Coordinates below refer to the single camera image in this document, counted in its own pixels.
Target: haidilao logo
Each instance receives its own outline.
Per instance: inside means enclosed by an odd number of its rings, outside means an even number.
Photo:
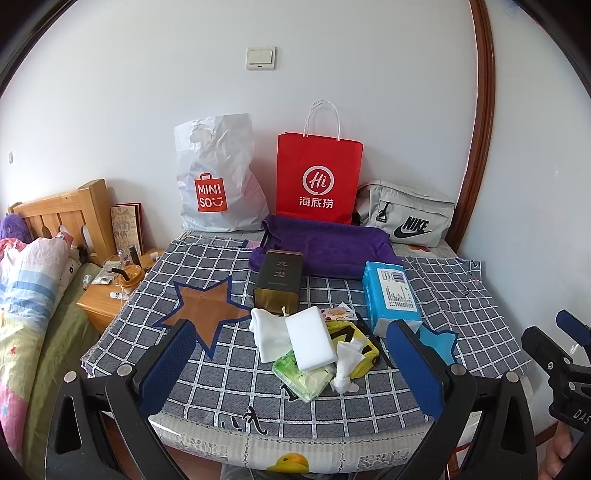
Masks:
[[[322,165],[314,165],[304,172],[302,184],[311,195],[325,195],[335,186],[335,176]]]

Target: red paper bag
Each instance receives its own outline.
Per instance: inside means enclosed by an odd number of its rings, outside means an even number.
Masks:
[[[324,103],[335,110],[337,138],[308,134],[313,111]],[[303,134],[279,135],[277,215],[350,224],[362,153],[362,143],[340,138],[336,107],[324,100],[314,103]]]
[[[223,179],[214,179],[210,173],[202,173],[195,180],[198,212],[225,212],[228,209]]]

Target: brown door frame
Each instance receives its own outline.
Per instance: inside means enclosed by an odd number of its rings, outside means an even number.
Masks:
[[[491,20],[488,16],[485,0],[469,1],[476,37],[478,87],[474,132],[472,134],[472,145],[470,146],[466,175],[464,176],[452,224],[446,236],[446,241],[454,252],[457,252],[462,243],[478,198],[486,167],[486,159],[491,146],[492,125],[495,116],[496,72]]]

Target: human hand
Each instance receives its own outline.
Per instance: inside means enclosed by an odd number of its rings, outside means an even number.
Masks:
[[[546,457],[540,465],[538,480],[552,480],[564,465],[563,460],[573,449],[569,426],[561,421],[556,425],[556,433],[548,441]]]

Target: green tissue pack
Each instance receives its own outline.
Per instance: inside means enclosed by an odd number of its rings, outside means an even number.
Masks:
[[[305,403],[309,403],[318,397],[336,372],[332,364],[309,372],[300,371],[293,350],[275,360],[271,370]]]

